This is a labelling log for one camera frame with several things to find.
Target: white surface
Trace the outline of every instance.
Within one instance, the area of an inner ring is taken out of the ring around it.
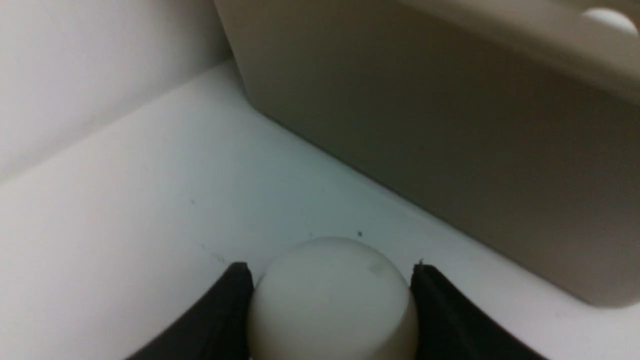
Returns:
[[[409,284],[376,249],[347,238],[303,243],[274,260],[248,316],[253,360],[414,360]]]
[[[0,358],[116,360],[220,276],[356,237],[437,266],[550,360],[637,359],[640,306],[589,307],[253,110],[230,63],[0,186]]]
[[[212,0],[0,1],[0,179],[228,54]]]
[[[617,10],[609,8],[591,8],[582,13],[582,16],[620,30],[623,33],[634,35],[635,37],[638,36],[638,29],[634,22],[631,21],[628,16]]]

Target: beige box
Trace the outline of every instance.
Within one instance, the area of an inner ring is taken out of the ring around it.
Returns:
[[[640,299],[640,42],[580,16],[639,3],[216,4],[258,110],[592,304]]]

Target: white ball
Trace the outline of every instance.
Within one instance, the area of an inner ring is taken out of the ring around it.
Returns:
[[[638,29],[631,19],[625,14],[609,8],[591,8],[582,13],[582,16],[608,25],[622,32],[638,36]]]
[[[248,315],[253,360],[412,360],[413,296],[383,254],[354,240],[308,241],[274,261]]]

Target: white knob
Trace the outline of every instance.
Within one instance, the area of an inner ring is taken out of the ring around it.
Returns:
[[[413,360],[417,311],[400,271],[355,240],[323,238],[274,261],[248,317],[253,360]]]
[[[625,14],[609,9],[609,8],[591,8],[582,13],[582,16],[588,17],[602,24],[608,25],[614,29],[620,30],[638,36],[638,29],[634,22]]]

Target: dark speck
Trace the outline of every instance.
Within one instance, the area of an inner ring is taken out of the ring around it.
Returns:
[[[225,260],[225,257],[224,257],[224,256],[222,256],[222,255],[220,255],[220,254],[217,254],[217,253],[215,253],[215,252],[212,252],[212,253],[211,253],[211,256],[212,256],[214,259],[218,260],[220,263],[223,263],[223,264],[226,264],[226,263],[227,263],[227,260]]]
[[[375,263],[369,266],[369,271],[380,276],[382,274],[382,270],[384,270],[385,265],[383,263]]]

